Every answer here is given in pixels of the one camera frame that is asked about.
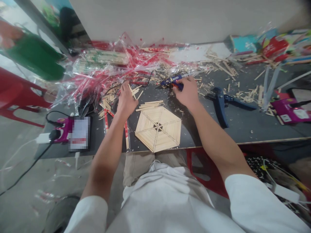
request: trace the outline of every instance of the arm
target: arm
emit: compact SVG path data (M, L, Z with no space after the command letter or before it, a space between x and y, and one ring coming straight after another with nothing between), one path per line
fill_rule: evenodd
M246 163L243 153L233 139L213 120L199 102L198 87L193 77L178 80L183 91L173 88L177 99L194 117L205 152L216 164L223 181L232 174L246 174L257 178Z
M128 83L121 86L117 112L92 161L81 199L95 195L104 198L108 203L112 179L121 155L124 124L138 105L138 100L132 97Z

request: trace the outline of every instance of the black wire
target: black wire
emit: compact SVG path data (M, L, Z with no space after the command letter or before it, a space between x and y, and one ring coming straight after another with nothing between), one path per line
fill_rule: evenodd
M297 130L294 126L291 126L290 127L295 130L297 133L301 134L303 137L308 137L307 135L305 135L304 133L300 132L299 130ZM302 148L302 147L305 147L305 146L309 146L311 145L310 143L311 139L307 139L305 141L301 141L299 143L297 143L296 145L288 145L284 142L277 142L278 144L281 144L281 145L284 145L284 146L288 146L289 148L286 148L286 149L283 149L283 150L277 150L277 149L273 149L275 151L287 151L287 150L291 150L291 149L295 149L295 148Z
M153 71L151 72L151 74L150 74L150 76L149 76L149 80L148 80L148 84L147 84L147 86L148 86L148 85L149 85L149 83L150 83L150 79L151 79L151 75L152 75Z
M51 120L48 119L48 115L49 115L50 113L52 113L52 112L58 112L58 113L61 113L61 114L65 115L65 116L67 116L67 117L70 117L69 115L67 115L67 114L65 114L65 113L63 113L63 112L60 112L60 111L50 111L50 112L47 113L47 115L45 116L45 119L46 119L47 122L49 122L49 123L52 124L52 125L53 125L54 123L57 123L57 122L55 122L55 121L51 121Z
M292 149L296 149L296 148L302 148L302 147L306 147L306 146L310 146L311 144L308 143L308 144L305 144L305 145L300 145L300 146L292 146L290 148L286 148L286 149L283 149L283 150L277 150L277 149L273 149L273 150L276 150L276 151L287 151L287 150L292 150Z
M53 141L51 141L51 143L48 145L48 147L42 152L42 154L34 161L34 163L30 166L30 168L27 169L27 171L25 171L18 179L17 181L11 186L9 187L7 190L5 190L4 192L2 192L0 194L0 196L2 196L4 193L6 193L7 191L9 191L11 188L13 188L22 178L24 175L26 175L27 172L30 171L30 169L38 162L38 160L45 154L45 152L51 147L51 145L53 144Z

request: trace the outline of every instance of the white wall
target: white wall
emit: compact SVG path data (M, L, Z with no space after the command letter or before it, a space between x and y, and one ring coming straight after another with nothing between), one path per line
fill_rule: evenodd
M272 21L284 30L303 27L301 0L70 0L92 40L116 40L128 32L137 43L205 43L229 34L256 32Z

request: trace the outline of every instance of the pliers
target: pliers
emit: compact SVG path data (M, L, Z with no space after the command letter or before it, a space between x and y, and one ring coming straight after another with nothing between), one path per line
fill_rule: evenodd
M219 121L219 124L222 128L228 128L229 124L226 119L225 115L225 107L228 107L229 104L232 104L236 107L248 110L248 111L253 111L257 109L257 107L243 103L239 101L237 98L233 98L229 95L226 95L223 93L222 89L219 87L215 87L213 89L213 92L215 95L212 94L207 94L205 98L211 99L214 101L214 107L216 111L216 115Z

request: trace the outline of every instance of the table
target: table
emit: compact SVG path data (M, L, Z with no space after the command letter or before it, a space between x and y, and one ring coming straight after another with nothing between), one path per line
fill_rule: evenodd
M254 89L256 85L263 85L264 74L260 76L256 81L254 79L265 69L265 65L252 65L245 67L244 73L236 78L240 82L240 90L246 91L247 89ZM294 66L284 66L284 70L287 72L280 72L276 87L284 84L285 82L307 72L310 70L310 65L300 64ZM269 80L272 78L273 71L270 70ZM226 80L229 78L223 71L211 72L209 75L205 73L199 74L196 78L202 77L203 83L209 83L212 81L215 86L221 88L227 88L228 84L231 84L230 92L228 95L235 95L238 88L234 85L235 82ZM301 82L303 80L297 81L288 85L283 89L283 92L290 87L301 88ZM202 146L195 122L188 110L182 106L175 96L171 93L170 89L163 89L161 87L156 87L153 84L149 84L145 88L142 96L139 99L139 103L163 100L164 107L169 111L174 113L176 116L180 117L182 120L181 127L181 139L179 149L193 148ZM205 99L202 95L199 95L200 102L204 105L206 111L215 119L217 122L216 113L214 110L214 105L211 100ZM57 106L53 110L59 110L64 113L70 114L73 109L64 109L62 106ZM276 117L265 115L258 110L246 111L235 106L229 105L225 110L227 120L230 127L225 129L225 131L233 138L237 144L250 144L250 143L264 143L264 142L278 142L278 141L292 141L292 140L306 140L311 138L311 124L310 123L300 123L296 126L282 126L278 122ZM128 119L129 125L129 135L130 135L130 145L131 150L134 152L146 151L148 150L134 135L134 131L137 126L137 121L140 112L134 112ZM53 113L49 117L51 120L57 120L63 117L61 114ZM88 152L83 152L81 155L95 155L102 139L104 138L104 121L98 120L97 114L93 114L93 122L91 126L91 149ZM47 124L44 128L44 133L50 132L53 126ZM37 158L47 145L39 145L35 157ZM125 140L123 140L122 151L125 152ZM42 157L44 158L62 158L62 157L73 157L75 154L68 152L68 145L55 144L45 153Z

